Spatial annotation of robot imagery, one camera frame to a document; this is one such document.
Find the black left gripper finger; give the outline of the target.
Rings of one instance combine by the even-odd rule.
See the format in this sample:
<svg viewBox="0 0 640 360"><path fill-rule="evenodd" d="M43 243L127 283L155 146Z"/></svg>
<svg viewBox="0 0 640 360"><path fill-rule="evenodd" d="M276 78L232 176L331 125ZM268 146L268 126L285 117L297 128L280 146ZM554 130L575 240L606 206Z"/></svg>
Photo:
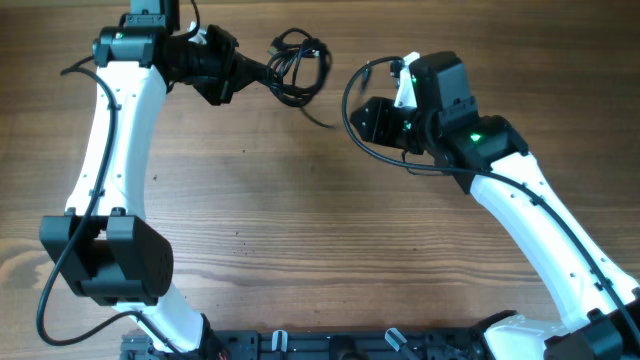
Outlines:
<svg viewBox="0 0 640 360"><path fill-rule="evenodd" d="M243 80L271 80L272 70L266 64L236 52L236 76Z"/></svg>
<svg viewBox="0 0 640 360"><path fill-rule="evenodd" d="M263 76L252 75L252 74L244 74L241 76L237 76L233 80L233 92L240 92L250 84L257 82L263 84L265 82L265 78Z"/></svg>

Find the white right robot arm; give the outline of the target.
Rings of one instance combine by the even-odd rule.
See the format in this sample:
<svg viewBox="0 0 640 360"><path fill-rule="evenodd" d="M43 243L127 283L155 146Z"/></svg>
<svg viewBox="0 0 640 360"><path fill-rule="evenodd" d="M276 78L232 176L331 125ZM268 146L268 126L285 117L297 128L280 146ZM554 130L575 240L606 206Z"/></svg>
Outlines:
<svg viewBox="0 0 640 360"><path fill-rule="evenodd" d="M514 127L483 116L465 66L453 52L390 56L394 98L343 107L349 137L378 157L381 147L432 156L430 165L399 159L414 175L455 179L515 241L546 286L558 322L505 311L478 326L491 359L635 359L639 284L590 238L552 190Z"/></svg>

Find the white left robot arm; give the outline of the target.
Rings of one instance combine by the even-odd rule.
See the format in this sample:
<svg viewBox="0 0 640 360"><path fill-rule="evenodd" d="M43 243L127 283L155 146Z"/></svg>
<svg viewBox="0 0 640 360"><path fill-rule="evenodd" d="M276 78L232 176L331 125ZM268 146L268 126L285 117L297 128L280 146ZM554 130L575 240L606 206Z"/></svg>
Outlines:
<svg viewBox="0 0 640 360"><path fill-rule="evenodd" d="M226 352L204 315L172 282L167 239L145 220L144 182L157 117L171 88L190 85L212 105L253 82L270 83L267 65L245 57L217 26L180 29L175 1L134 1L102 29L88 76L97 85L89 142L60 216L41 222L52 279L130 318L166 358L222 359Z"/></svg>

